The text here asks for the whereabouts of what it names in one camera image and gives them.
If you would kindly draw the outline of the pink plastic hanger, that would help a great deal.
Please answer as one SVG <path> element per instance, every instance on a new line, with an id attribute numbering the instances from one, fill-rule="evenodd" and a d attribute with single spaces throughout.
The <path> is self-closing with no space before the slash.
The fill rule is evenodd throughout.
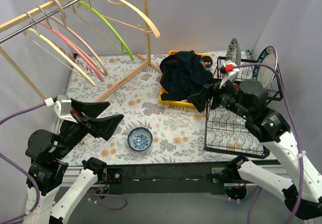
<path id="1" fill-rule="evenodd" d="M 32 19 L 30 19 L 29 23 L 32 25 L 33 29 L 37 30 L 36 26 L 33 26 L 34 22 L 32 21 Z M 65 44 L 67 44 L 70 48 L 72 48 L 84 60 L 85 64 L 83 64 L 78 59 L 75 59 L 74 56 L 71 53 L 66 53 L 62 47 L 58 47 L 57 44 L 54 41 L 50 40 L 47 36 L 44 35 L 50 41 L 52 41 L 63 53 L 65 53 L 78 67 L 80 67 L 84 72 L 85 72 L 85 70 L 89 71 L 94 77 L 99 79 L 101 82 L 105 81 L 103 76 L 100 74 L 100 72 L 97 69 L 95 69 L 93 67 L 93 65 L 91 64 L 91 62 L 80 52 L 80 50 L 78 50 L 76 48 L 76 46 L 77 46 L 76 44 L 74 44 L 71 40 L 69 40 L 66 36 L 64 36 L 63 34 L 58 32 L 56 29 L 52 28 L 48 23 L 40 22 L 40 25 L 45 27 L 49 31 L 51 31 L 56 36 L 58 36 Z"/>

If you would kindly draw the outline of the red teal tank top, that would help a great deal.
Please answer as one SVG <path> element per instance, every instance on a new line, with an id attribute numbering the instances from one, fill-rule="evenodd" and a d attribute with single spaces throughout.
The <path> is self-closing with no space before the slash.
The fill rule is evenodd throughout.
<path id="1" fill-rule="evenodd" d="M 210 56 L 203 56 L 200 58 L 200 62 L 202 63 L 204 69 L 211 70 L 213 65 L 213 59 Z"/>

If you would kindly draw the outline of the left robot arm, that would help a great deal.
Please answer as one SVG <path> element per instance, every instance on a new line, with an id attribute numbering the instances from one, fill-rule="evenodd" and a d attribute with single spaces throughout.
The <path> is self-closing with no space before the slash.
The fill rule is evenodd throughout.
<path id="1" fill-rule="evenodd" d="M 82 162 L 82 169 L 64 196 L 55 202 L 68 163 L 62 159 L 90 134 L 109 140 L 124 116 L 117 114 L 100 118 L 109 102 L 84 103 L 68 96 L 48 98 L 46 106 L 53 107 L 63 122 L 59 133 L 44 129 L 33 132 L 28 139 L 26 156 L 31 159 L 27 181 L 27 215 L 23 223 L 67 223 L 72 212 L 94 184 L 120 184 L 123 171 L 110 168 L 94 157 Z"/>

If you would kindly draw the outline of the lime green hanger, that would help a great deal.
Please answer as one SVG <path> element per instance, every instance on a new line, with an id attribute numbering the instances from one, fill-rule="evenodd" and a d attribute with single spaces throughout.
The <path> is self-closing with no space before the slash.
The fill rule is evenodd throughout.
<path id="1" fill-rule="evenodd" d="M 109 42 L 111 45 L 113 45 L 117 50 L 119 50 L 123 54 L 128 55 L 131 60 L 134 60 L 134 56 L 133 56 L 129 46 L 125 43 L 124 39 L 119 35 L 119 33 L 112 26 L 112 24 L 98 10 L 96 10 L 94 7 L 92 7 L 90 3 L 86 3 L 83 0 L 77 2 L 77 6 L 84 8 L 85 10 L 93 13 L 97 18 L 99 18 L 109 28 L 109 30 L 114 34 L 114 36 L 117 38 L 117 40 L 120 43 L 120 47 L 117 46 L 115 43 L 113 43 L 110 39 L 108 39 L 103 33 L 101 33 L 97 28 L 95 28 L 90 22 L 88 22 L 86 19 L 84 19 L 77 12 L 75 6 L 72 5 L 72 6 L 70 6 L 71 10 L 76 16 L 78 16 L 84 23 L 86 23 L 96 33 L 98 33 L 101 37 L 103 37 L 107 42 Z"/>

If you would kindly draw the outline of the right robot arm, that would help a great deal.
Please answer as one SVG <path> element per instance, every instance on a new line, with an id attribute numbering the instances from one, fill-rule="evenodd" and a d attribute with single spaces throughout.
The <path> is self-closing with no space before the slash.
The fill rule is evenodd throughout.
<path id="1" fill-rule="evenodd" d="M 298 153 L 298 143 L 285 118 L 266 105 L 268 91 L 257 80 L 244 80 L 235 90 L 232 83 L 206 84 L 188 100 L 199 112 L 212 99 L 212 108 L 226 108 L 245 121 L 246 129 L 278 159 L 288 178 L 278 176 L 237 156 L 226 168 L 213 174 L 221 181 L 252 182 L 281 199 L 295 216 L 308 220 L 321 216 L 321 174 L 306 155 Z"/>

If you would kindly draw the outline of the cream plastic hanger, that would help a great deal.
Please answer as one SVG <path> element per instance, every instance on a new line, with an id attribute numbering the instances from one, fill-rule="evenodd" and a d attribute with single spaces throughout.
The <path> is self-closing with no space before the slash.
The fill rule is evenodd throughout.
<path id="1" fill-rule="evenodd" d="M 42 41 L 44 41 L 46 44 L 48 44 L 54 51 L 56 51 L 61 57 L 65 59 L 66 62 L 68 62 L 68 65 L 58 59 L 56 56 L 54 56 L 52 53 L 50 53 L 48 50 L 46 50 L 43 46 L 38 44 L 30 35 L 30 33 L 33 33 L 38 38 L 40 38 Z M 27 37 L 29 37 L 35 44 L 37 44 L 40 48 L 44 49 L 47 53 L 52 55 L 54 58 L 58 59 L 59 62 L 64 64 L 67 68 L 71 69 L 73 72 L 75 72 L 77 75 L 81 76 L 83 79 L 87 80 L 92 86 L 96 86 L 94 81 L 80 68 L 78 67 L 65 53 L 63 53 L 52 41 L 50 41 L 47 37 L 42 35 L 39 31 L 33 29 L 33 27 L 28 28 L 23 31 L 23 34 Z"/>

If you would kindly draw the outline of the beige wooden hanger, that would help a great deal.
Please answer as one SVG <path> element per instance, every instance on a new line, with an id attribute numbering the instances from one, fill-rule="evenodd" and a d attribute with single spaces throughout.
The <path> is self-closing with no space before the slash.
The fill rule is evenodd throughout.
<path id="1" fill-rule="evenodd" d="M 134 6 L 133 4 L 129 3 L 126 0 L 105 0 L 105 1 L 107 1 L 108 3 L 110 3 L 112 5 L 115 5 L 115 6 L 120 6 L 120 7 L 126 6 L 126 7 L 130 8 L 136 14 L 138 14 L 138 16 L 144 21 L 145 26 L 144 26 L 144 28 L 142 28 L 140 25 L 134 26 L 134 25 L 125 23 L 123 21 L 119 21 L 119 20 L 116 20 L 116 19 L 113 19 L 111 17 L 103 15 L 108 21 L 112 20 L 113 22 L 116 22 L 116 23 L 125 25 L 127 27 L 142 31 L 148 36 L 150 34 L 153 34 L 155 36 L 155 38 L 160 37 L 160 32 L 159 32 L 158 28 L 156 27 L 156 25 L 152 22 L 152 20 L 148 17 L 148 15 L 146 13 L 148 11 L 148 2 L 147 2 L 147 0 L 143 0 L 145 12 L 142 12 L 140 9 L 138 9 L 136 6 Z"/>

